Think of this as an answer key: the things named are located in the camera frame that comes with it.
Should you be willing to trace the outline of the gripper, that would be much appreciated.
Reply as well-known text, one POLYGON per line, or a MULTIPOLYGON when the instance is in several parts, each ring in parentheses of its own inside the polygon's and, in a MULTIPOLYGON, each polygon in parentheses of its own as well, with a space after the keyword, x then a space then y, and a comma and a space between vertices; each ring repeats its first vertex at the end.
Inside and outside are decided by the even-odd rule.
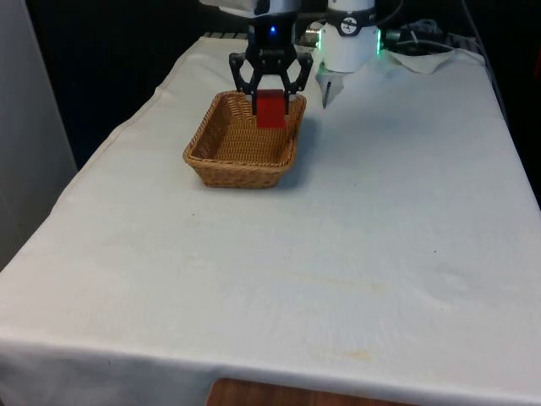
POLYGON ((298 53, 293 45, 294 25, 297 15, 294 12, 266 14, 249 21, 248 47, 246 52, 229 54, 229 66, 238 92, 251 98, 252 114, 257 114, 258 89, 265 73, 265 60, 260 55, 283 57, 276 60, 277 72, 283 84, 285 113, 289 114, 290 97, 304 91, 313 66, 310 53, 298 53), (289 78, 287 70, 291 65, 299 64, 298 76, 289 78), (245 80, 241 68, 249 63, 253 69, 249 81, 245 80))

